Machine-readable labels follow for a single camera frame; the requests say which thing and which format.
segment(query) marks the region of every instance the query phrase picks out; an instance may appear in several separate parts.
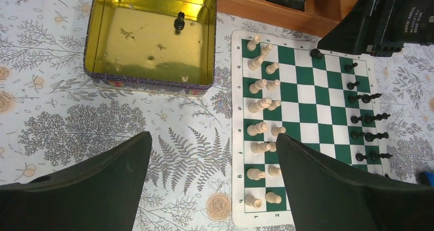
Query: floral tablecloth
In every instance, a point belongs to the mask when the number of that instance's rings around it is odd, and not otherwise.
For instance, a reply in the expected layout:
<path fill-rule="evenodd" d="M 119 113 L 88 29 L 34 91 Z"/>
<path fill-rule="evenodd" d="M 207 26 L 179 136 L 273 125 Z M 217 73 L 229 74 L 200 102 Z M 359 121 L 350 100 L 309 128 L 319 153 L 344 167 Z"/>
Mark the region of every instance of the floral tablecloth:
<path fill-rule="evenodd" d="M 215 85 L 204 97 L 105 90 L 83 72 L 91 1 L 0 0 L 0 184 L 29 182 L 146 130 L 154 149 L 134 229 L 241 230 L 230 201 L 231 33 L 318 39 L 219 13 Z M 415 182 L 434 165 L 433 49 L 375 59 L 395 179 Z"/>

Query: white chess piece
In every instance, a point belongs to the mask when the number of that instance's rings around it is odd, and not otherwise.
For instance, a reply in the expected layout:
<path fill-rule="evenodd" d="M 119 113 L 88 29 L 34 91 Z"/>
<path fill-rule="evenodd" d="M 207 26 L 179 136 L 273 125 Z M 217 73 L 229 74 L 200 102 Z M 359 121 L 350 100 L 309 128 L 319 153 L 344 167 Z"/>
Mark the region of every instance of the white chess piece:
<path fill-rule="evenodd" d="M 265 47 L 261 49 L 261 55 L 267 56 L 271 50 L 273 50 L 273 44 L 268 43 Z"/>
<path fill-rule="evenodd" d="M 274 100 L 271 102 L 271 105 L 267 108 L 270 111 L 276 110 L 276 108 L 280 107 L 282 105 L 282 102 L 280 100 Z"/>
<path fill-rule="evenodd" d="M 260 171 L 258 169 L 249 169 L 247 170 L 247 177 L 250 180 L 258 181 L 265 178 L 265 172 Z"/>
<path fill-rule="evenodd" d="M 273 91 L 279 86 L 280 86 L 280 81 L 274 80 L 274 81 L 268 81 L 265 87 L 267 88 L 268 91 Z"/>
<path fill-rule="evenodd" d="M 264 153 L 271 150 L 271 146 L 268 143 L 253 143 L 252 152 L 253 153 Z"/>
<path fill-rule="evenodd" d="M 246 196 L 246 199 L 244 201 L 246 202 L 247 206 L 253 207 L 255 209 L 258 209 L 262 206 L 262 201 L 250 194 Z"/>
<path fill-rule="evenodd" d="M 260 122 L 256 125 L 250 125 L 247 127 L 247 134 L 255 136 L 257 134 L 264 133 L 268 130 L 268 125 L 265 122 Z"/>
<path fill-rule="evenodd" d="M 268 108 L 271 105 L 271 102 L 272 101 L 269 98 L 262 98 L 255 103 L 251 103 L 249 105 L 249 112 L 257 113 L 259 111 L 262 111 L 263 109 Z"/>
<path fill-rule="evenodd" d="M 282 197 L 273 192 L 269 192 L 265 194 L 265 200 L 269 203 L 280 204 L 282 202 Z"/>
<path fill-rule="evenodd" d="M 258 57 L 249 61 L 249 69 L 251 71 L 256 71 L 259 67 L 261 67 L 262 62 L 264 62 L 265 56 L 259 55 Z"/>
<path fill-rule="evenodd" d="M 270 166 L 268 167 L 268 174 L 270 176 L 281 176 L 282 175 L 282 170 L 280 168 L 277 168 L 275 166 Z"/>
<path fill-rule="evenodd" d="M 271 134 L 273 136 L 278 136 L 280 133 L 282 133 L 282 134 L 286 133 L 286 128 L 285 127 L 274 127 L 271 129 Z"/>
<path fill-rule="evenodd" d="M 249 91 L 252 94 L 256 94 L 259 92 L 259 90 L 265 88 L 266 85 L 267 85 L 267 80 L 265 79 L 258 80 L 254 84 L 250 85 Z"/>
<path fill-rule="evenodd" d="M 265 68 L 265 72 L 267 72 L 267 74 L 271 75 L 273 74 L 277 69 L 279 69 L 279 63 L 272 63 L 271 65 L 267 66 Z"/>
<path fill-rule="evenodd" d="M 247 49 L 249 51 L 253 51 L 256 49 L 256 45 L 261 41 L 261 37 L 259 35 L 256 35 L 253 37 L 251 41 L 247 43 Z"/>

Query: metal tin box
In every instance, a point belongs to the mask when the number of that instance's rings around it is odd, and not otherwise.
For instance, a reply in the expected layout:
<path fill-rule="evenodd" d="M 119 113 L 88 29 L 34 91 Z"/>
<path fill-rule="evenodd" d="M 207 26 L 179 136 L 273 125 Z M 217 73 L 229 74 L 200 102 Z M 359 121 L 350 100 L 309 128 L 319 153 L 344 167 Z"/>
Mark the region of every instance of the metal tin box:
<path fill-rule="evenodd" d="M 93 0 L 84 70 L 105 88 L 201 96 L 215 25 L 216 0 Z"/>

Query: chess board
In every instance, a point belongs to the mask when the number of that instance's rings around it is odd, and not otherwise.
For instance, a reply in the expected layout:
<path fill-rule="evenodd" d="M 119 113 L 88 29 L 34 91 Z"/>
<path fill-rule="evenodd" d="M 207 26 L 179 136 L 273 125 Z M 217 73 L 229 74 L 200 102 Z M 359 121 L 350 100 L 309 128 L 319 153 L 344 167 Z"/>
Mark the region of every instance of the chess board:
<path fill-rule="evenodd" d="M 256 45 L 254 51 L 249 51 L 247 43 L 255 35 L 261 37 L 261 43 Z M 384 132 L 383 121 L 372 124 L 353 124 L 350 121 L 351 116 L 380 113 L 378 100 L 374 99 L 370 103 L 363 103 L 361 100 L 355 103 L 348 101 L 349 95 L 377 92 L 374 63 L 370 56 L 350 56 L 322 50 L 323 59 L 312 59 L 310 50 L 316 47 L 313 43 L 245 31 L 234 31 L 231 40 L 232 218 L 237 226 L 293 223 L 282 177 L 271 177 L 267 173 L 269 166 L 279 167 L 277 153 L 258 154 L 251 150 L 253 143 L 276 141 L 277 137 L 271 134 L 273 127 L 285 127 L 286 134 L 312 149 L 363 171 L 381 175 L 390 172 L 387 160 L 359 162 L 355 158 L 356 153 L 385 153 L 385 139 L 367 142 L 363 137 L 353 139 L 350 136 L 351 131 L 374 134 Z M 261 48 L 266 44 L 273 44 L 273 49 L 261 68 L 251 71 L 248 68 L 249 61 L 258 57 Z M 280 67 L 269 75 L 265 68 L 274 62 L 278 62 Z M 355 62 L 358 66 L 352 71 L 344 70 L 345 65 Z M 271 92 L 265 88 L 256 94 L 249 92 L 249 86 L 260 79 L 279 79 L 281 85 Z M 359 81 L 360 85 L 349 90 L 346 84 L 355 81 Z M 265 109 L 250 113 L 248 105 L 264 97 L 281 100 L 281 106 L 274 111 Z M 266 122 L 268 131 L 250 136 L 247 127 L 259 122 Z M 266 172 L 265 179 L 250 180 L 247 170 L 252 168 Z M 266 202 L 267 192 L 280 195 L 282 202 Z M 247 206 L 247 195 L 261 199 L 262 206 Z"/>

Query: black pawn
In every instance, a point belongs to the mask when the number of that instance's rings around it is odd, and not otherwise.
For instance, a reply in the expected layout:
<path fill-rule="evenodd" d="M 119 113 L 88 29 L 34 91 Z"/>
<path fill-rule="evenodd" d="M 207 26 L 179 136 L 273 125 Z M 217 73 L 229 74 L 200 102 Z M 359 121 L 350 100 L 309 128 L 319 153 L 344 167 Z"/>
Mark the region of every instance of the black pawn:
<path fill-rule="evenodd" d="M 323 56 L 324 55 L 319 51 L 319 49 L 314 48 L 314 49 L 311 50 L 311 57 L 312 58 L 322 59 Z"/>
<path fill-rule="evenodd" d="M 357 67 L 358 65 L 358 63 L 353 63 L 352 65 L 345 65 L 343 68 L 346 72 L 350 72 L 354 67 Z"/>
<path fill-rule="evenodd" d="M 353 90 L 354 89 L 354 87 L 356 87 L 356 86 L 359 86 L 360 85 L 360 82 L 359 81 L 357 81 L 357 82 L 349 82 L 349 83 L 347 83 L 346 84 L 346 87 L 349 89 L 349 90 Z"/>

